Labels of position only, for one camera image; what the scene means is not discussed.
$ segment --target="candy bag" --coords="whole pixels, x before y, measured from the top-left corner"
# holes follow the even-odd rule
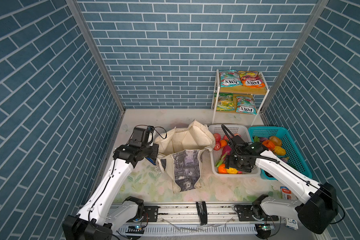
[[[236,70],[220,71],[220,86],[234,87],[243,85],[240,81],[239,72]]]
[[[219,98],[217,99],[216,110],[234,111],[235,107],[233,105],[233,94],[232,93],[220,93]]]
[[[249,88],[264,88],[258,71],[239,71],[241,83]]]
[[[236,112],[256,114],[256,106],[254,105],[253,98],[244,97],[244,96],[238,96],[236,98],[237,98]]]

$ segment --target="red apple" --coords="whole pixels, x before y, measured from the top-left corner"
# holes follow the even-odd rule
[[[221,148],[221,144],[219,142],[216,142],[216,145],[213,149],[217,151],[220,150],[220,148]]]
[[[215,137],[216,142],[220,142],[221,136],[218,133],[214,133],[213,136]]]

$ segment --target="white plastic basket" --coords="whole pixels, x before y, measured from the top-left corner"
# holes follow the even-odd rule
[[[251,142],[252,139],[250,137],[250,134],[248,133],[248,129],[245,126],[242,125],[236,125],[236,124],[224,124],[233,134],[238,133],[240,134],[241,138],[245,142]],[[221,135],[221,138],[224,137],[225,133],[223,132],[223,129],[221,128],[221,124],[215,124],[210,125],[208,127],[208,130],[213,133],[218,133]],[[221,148],[219,151],[212,150],[211,151],[211,165],[212,165],[212,171],[215,175],[219,177],[255,177],[259,176],[261,173],[261,170],[254,166],[251,173],[243,173],[243,174],[220,174],[217,172],[217,168],[215,167],[216,162],[221,157],[221,153],[223,151],[223,148]]]

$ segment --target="small box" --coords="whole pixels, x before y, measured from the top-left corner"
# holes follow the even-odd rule
[[[296,200],[297,197],[287,187],[280,187],[281,198],[287,200]],[[292,218],[285,218],[285,225],[293,230],[298,230],[299,226],[296,220]]]

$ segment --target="canvas bag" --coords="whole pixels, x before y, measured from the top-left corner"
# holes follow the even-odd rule
[[[167,138],[156,137],[157,163],[172,179],[173,193],[200,188],[202,153],[212,151],[215,137],[206,125],[194,120],[186,128],[174,128]]]

